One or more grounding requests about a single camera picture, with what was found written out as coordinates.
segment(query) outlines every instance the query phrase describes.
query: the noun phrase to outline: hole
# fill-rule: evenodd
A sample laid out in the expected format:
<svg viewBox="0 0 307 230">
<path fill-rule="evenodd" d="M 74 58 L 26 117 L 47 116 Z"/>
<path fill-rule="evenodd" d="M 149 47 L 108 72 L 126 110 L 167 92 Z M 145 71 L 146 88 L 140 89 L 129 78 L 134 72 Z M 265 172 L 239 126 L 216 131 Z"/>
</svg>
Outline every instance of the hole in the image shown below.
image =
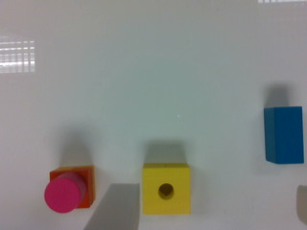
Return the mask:
<svg viewBox="0 0 307 230">
<path fill-rule="evenodd" d="M 162 184 L 159 188 L 159 195 L 162 199 L 170 199 L 174 195 L 174 188 L 170 184 Z"/>
</svg>

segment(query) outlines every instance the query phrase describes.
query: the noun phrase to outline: orange cube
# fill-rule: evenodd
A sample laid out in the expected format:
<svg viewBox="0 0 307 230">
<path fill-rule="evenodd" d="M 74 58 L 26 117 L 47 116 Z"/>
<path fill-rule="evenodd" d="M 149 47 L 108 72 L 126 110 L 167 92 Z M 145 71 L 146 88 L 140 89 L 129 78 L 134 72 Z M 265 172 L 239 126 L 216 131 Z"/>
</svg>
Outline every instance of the orange cube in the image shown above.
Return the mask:
<svg viewBox="0 0 307 230">
<path fill-rule="evenodd" d="M 50 181 L 64 173 L 80 175 L 86 184 L 86 194 L 77 208 L 89 208 L 96 199 L 94 166 L 60 167 L 50 172 Z"/>
</svg>

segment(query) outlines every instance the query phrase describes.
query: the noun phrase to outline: yellow cube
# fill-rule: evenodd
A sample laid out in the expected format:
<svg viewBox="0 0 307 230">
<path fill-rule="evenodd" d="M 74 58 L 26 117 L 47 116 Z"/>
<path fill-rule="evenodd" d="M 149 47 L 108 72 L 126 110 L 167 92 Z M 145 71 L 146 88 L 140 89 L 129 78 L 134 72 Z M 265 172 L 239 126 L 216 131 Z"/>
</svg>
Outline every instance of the yellow cube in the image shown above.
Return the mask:
<svg viewBox="0 0 307 230">
<path fill-rule="evenodd" d="M 191 213 L 191 175 L 187 164 L 144 164 L 143 213 Z"/>
</svg>

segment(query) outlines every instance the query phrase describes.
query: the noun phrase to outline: pink cylinder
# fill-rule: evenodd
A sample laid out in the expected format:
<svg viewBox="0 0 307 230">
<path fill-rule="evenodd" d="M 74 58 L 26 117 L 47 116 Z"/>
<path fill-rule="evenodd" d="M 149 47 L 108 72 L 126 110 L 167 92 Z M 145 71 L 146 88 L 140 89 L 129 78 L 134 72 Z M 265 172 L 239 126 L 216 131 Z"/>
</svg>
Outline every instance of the pink cylinder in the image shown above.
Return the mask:
<svg viewBox="0 0 307 230">
<path fill-rule="evenodd" d="M 79 206 L 86 194 L 83 178 L 66 172 L 49 182 L 45 189 L 47 205 L 57 213 L 69 213 Z"/>
</svg>

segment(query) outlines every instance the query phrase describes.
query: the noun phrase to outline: blue rectangular block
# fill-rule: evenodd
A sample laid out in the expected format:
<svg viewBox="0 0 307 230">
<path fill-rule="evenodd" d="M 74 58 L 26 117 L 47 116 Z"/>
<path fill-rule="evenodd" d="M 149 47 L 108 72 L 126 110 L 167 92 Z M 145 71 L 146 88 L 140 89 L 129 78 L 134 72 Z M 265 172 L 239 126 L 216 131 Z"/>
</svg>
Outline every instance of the blue rectangular block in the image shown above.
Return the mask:
<svg viewBox="0 0 307 230">
<path fill-rule="evenodd" d="M 264 115 L 267 161 L 304 163 L 302 107 L 265 108 Z"/>
</svg>

